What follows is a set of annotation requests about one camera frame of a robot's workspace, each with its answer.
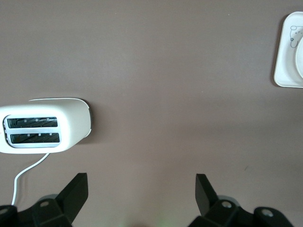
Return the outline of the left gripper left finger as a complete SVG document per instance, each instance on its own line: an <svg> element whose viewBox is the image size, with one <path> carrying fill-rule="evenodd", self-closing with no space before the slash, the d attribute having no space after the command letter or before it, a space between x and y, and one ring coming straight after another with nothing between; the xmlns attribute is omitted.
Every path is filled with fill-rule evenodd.
<svg viewBox="0 0 303 227"><path fill-rule="evenodd" d="M88 198L88 176L78 173L55 197L18 213L19 227L71 227Z"/></svg>

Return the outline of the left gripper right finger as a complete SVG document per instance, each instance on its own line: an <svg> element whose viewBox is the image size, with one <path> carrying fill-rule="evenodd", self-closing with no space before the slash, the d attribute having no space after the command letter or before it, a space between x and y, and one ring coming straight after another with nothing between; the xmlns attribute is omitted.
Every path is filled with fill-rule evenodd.
<svg viewBox="0 0 303 227"><path fill-rule="evenodd" d="M220 199L205 174L196 175L195 198L200 216L190 227L252 227L253 215L230 199Z"/></svg>

